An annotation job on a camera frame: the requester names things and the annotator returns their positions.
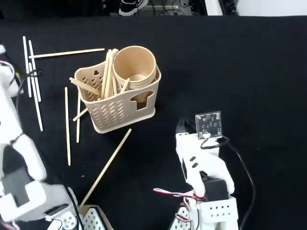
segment perforated metal bracket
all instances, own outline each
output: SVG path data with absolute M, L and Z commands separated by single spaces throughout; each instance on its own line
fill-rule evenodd
M 96 208 L 90 208 L 83 220 L 84 230 L 106 230 Z

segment paper cup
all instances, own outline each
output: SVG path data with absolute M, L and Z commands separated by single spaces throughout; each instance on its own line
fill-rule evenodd
M 157 72 L 156 60 L 150 50 L 142 46 L 129 46 L 115 56 L 113 72 L 121 85 L 130 78 L 128 87 L 139 89 L 153 82 Z

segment circuit board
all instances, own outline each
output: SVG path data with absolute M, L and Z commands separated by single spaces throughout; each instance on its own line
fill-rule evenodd
M 221 112 L 211 112 L 195 115 L 196 130 L 198 139 L 204 139 L 204 134 L 210 133 L 210 137 L 222 135 Z

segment wooden stick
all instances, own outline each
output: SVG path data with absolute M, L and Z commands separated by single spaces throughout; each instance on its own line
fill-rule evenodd
M 27 42 L 25 40 L 25 36 L 23 36 L 23 43 L 24 43 L 24 62 L 25 62 L 25 72 L 29 73 L 29 60 L 28 60 L 28 49 L 27 49 Z M 30 77 L 27 77 L 27 83 L 28 83 L 28 94 L 29 97 L 32 97 L 32 91 L 31 91 L 31 82 Z
M 112 79 L 111 79 L 111 73 L 112 73 L 112 65 L 113 65 L 113 53 L 110 55 L 109 59 L 109 66 L 107 70 L 107 78 L 106 78 L 106 91 L 104 98 L 108 98 L 112 95 Z
M 99 181 L 101 180 L 101 178 L 103 177 L 103 175 L 105 174 L 105 172 L 107 171 L 108 167 L 110 166 L 110 164 L 112 163 L 112 161 L 114 160 L 114 158 L 116 157 L 117 153 L 119 152 L 119 150 L 121 149 L 121 147 L 123 146 L 123 144 L 125 143 L 126 139 L 128 138 L 129 134 L 131 133 L 131 128 L 128 130 L 128 132 L 126 133 L 126 135 L 124 136 L 123 140 L 120 142 L 119 146 L 116 148 L 116 150 L 114 151 L 114 153 L 112 154 L 111 158 L 109 159 L 109 161 L 106 163 L 105 167 L 103 168 L 103 170 L 101 171 L 101 173 L 99 174 L 99 176 L 97 177 L 96 181 L 94 182 L 94 184 L 92 185 L 91 189 L 88 191 L 88 193 L 86 194 L 85 198 L 83 199 L 82 203 L 80 204 L 80 206 L 82 207 L 85 202 L 87 201 L 87 199 L 90 197 L 90 195 L 92 194 L 92 192 L 94 191 L 94 189 L 96 188 L 97 184 L 99 183 Z
M 68 91 L 65 87 L 65 118 L 66 118 L 66 142 L 67 142 L 67 161 L 68 166 L 71 165 L 71 141 L 69 133 L 69 116 L 68 116 Z
M 31 56 L 29 56 L 29 58 L 47 58 L 47 57 L 55 57 L 55 56 L 63 56 L 63 55 L 71 55 L 71 54 L 82 54 L 82 53 L 98 52 L 98 51 L 104 51 L 104 50 L 105 50 L 104 48 L 100 48 L 100 49 L 84 49 L 84 50 L 52 53 L 52 54 L 31 55 Z
M 127 87 L 128 87 L 129 81 L 130 81 L 130 78 L 127 78 L 125 84 L 123 85 L 123 88 L 121 88 L 120 93 L 125 92 L 125 90 L 126 90 Z
M 32 64 L 29 63 L 29 71 L 32 71 Z M 33 88 L 33 94 L 34 94 L 34 102 L 35 102 L 35 107 L 36 107 L 36 113 L 37 113 L 37 119 L 38 119 L 38 124 L 40 131 L 43 132 L 43 123 L 42 123 L 42 118 L 40 116 L 40 111 L 39 111 L 39 105 L 38 105 L 38 98 L 37 98 L 37 93 L 36 93 L 36 87 L 35 87 L 35 80 L 34 77 L 31 77 L 31 83 L 32 83 L 32 88 Z
M 73 121 L 79 120 L 79 118 L 85 114 L 88 111 L 88 109 L 84 109 L 81 113 L 79 113 L 78 115 L 75 116 L 75 118 L 73 119 Z
M 29 40 L 29 49 L 30 49 L 31 56 L 33 56 L 34 53 L 33 53 L 33 47 L 32 47 L 31 40 Z M 36 70 L 36 64 L 35 64 L 34 58 L 32 58 L 32 67 L 33 67 L 33 70 Z M 38 102 L 41 102 L 42 99 L 40 97 L 40 89 L 39 89 L 38 79 L 37 79 L 36 75 L 37 75 L 37 73 L 34 72 L 34 80 L 35 80 L 35 87 L 36 87 L 36 92 L 37 92 L 37 98 L 38 98 Z
M 106 54 L 106 62 L 105 62 L 105 69 L 104 69 L 104 77 L 102 79 L 102 85 L 101 85 L 101 97 L 103 98 L 105 95 L 105 89 L 106 89 L 106 77 L 107 77 L 107 70 L 109 66 L 109 59 L 111 55 L 111 50 L 109 49 Z
M 74 85 L 76 85 L 76 86 L 79 86 L 80 88 L 82 88 L 82 89 L 84 89 L 84 90 L 86 90 L 86 91 L 88 91 L 88 92 L 91 92 L 91 93 L 93 93 L 93 94 L 96 94 L 97 96 L 100 97 L 100 92 L 99 92 L 99 90 L 95 89 L 94 87 L 89 86 L 89 85 L 83 83 L 82 81 L 76 80 L 76 79 L 74 79 L 74 78 L 69 78 L 69 80 L 71 80 L 71 83 L 72 83 L 72 84 L 74 84 Z
M 80 113 L 80 107 L 81 107 L 81 95 L 78 93 L 78 106 L 77 106 L 77 114 Z M 77 143 L 79 143 L 80 140 L 80 119 L 77 120 Z
M 117 94 L 117 84 L 116 84 L 116 78 L 114 73 L 112 73 L 112 81 L 113 81 L 113 95 Z

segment basket handle hole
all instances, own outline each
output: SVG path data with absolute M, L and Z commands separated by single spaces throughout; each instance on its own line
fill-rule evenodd
M 151 95 L 153 95 L 153 91 L 141 92 L 135 96 L 133 96 L 130 101 L 136 102 L 137 110 L 144 109 L 147 107 L 147 99 Z

